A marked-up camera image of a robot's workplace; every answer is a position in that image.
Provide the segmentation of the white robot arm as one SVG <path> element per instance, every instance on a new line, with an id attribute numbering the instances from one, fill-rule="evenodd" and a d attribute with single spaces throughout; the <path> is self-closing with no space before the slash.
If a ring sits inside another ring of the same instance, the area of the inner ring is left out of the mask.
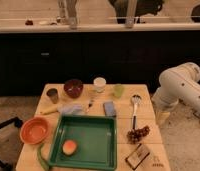
<path id="1" fill-rule="evenodd" d="M 155 119 L 162 125 L 182 100 L 200 117 L 200 67 L 187 62 L 164 70 L 159 76 L 160 86 L 152 96 Z"/>

